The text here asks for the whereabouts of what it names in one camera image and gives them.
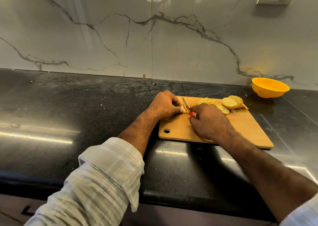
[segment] person's left arm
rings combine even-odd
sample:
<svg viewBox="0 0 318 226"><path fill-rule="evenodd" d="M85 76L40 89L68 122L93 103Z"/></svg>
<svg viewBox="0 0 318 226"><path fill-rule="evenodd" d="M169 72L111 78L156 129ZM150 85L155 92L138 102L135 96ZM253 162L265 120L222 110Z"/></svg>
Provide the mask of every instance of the person's left arm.
<svg viewBox="0 0 318 226"><path fill-rule="evenodd" d="M83 152L80 167L26 225L119 225L129 203L137 210L142 156L151 131L160 119L182 112L180 106L171 92L160 92L117 138Z"/></svg>

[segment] paring knife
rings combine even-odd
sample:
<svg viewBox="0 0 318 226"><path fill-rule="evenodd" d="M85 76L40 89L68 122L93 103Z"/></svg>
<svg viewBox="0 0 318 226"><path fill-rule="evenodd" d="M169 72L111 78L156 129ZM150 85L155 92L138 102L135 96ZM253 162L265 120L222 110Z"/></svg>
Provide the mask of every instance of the paring knife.
<svg viewBox="0 0 318 226"><path fill-rule="evenodd" d="M195 116L194 113L190 111L190 106L188 105L188 103L185 101L183 97L182 97L182 100L183 100L183 104L185 105L185 108L187 109L189 116Z"/></svg>

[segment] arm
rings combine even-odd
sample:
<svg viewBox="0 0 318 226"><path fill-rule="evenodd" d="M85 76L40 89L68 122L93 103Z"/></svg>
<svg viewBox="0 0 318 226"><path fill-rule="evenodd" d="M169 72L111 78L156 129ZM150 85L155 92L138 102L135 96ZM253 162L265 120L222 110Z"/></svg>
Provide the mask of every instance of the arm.
<svg viewBox="0 0 318 226"><path fill-rule="evenodd" d="M193 130L237 161L279 223L318 192L314 182L242 138L214 105L204 103L191 110L197 113L190 118Z"/></svg>
<svg viewBox="0 0 318 226"><path fill-rule="evenodd" d="M182 112L180 106L171 92L160 92L117 138L83 152L80 167L26 225L119 225L129 203L133 212L137 210L142 155L153 127L160 119Z"/></svg>

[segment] rolled-up sleeve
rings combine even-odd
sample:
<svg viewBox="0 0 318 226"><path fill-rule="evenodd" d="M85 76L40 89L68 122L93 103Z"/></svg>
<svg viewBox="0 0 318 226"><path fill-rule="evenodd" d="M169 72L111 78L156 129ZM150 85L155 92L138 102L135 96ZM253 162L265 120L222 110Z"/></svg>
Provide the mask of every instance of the rolled-up sleeve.
<svg viewBox="0 0 318 226"><path fill-rule="evenodd" d="M137 210L144 161L130 143L110 138L83 152L79 164L26 225L119 225L129 203Z"/></svg>
<svg viewBox="0 0 318 226"><path fill-rule="evenodd" d="M318 225L318 194L291 212L280 226L317 226Z"/></svg>

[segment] bowl rim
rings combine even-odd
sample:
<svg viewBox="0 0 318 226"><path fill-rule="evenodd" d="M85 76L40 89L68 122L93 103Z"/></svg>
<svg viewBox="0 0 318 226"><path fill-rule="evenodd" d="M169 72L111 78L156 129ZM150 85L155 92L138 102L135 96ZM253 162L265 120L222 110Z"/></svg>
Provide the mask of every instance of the bowl rim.
<svg viewBox="0 0 318 226"><path fill-rule="evenodd" d="M286 89L283 89L283 90L272 90L272 89L264 88L264 87L262 87L262 86L260 86L260 85L257 84L257 80L259 80L259 79L261 79L261 80L273 80L273 81L275 81L275 82L277 82L277 83L283 84L283 85L286 87ZM252 83L254 83L255 85L257 85L257 86L259 86L259 87L261 87L261 88L264 88L264 89L267 89L267 90L270 90L270 91L287 92L287 91L290 90L290 87L289 87L287 84L285 84L285 83L283 83L283 82L281 82L281 81L278 81L278 80L276 80L276 79L270 79L270 78L264 78L264 77L257 77L257 78L253 78L253 79L252 79Z"/></svg>

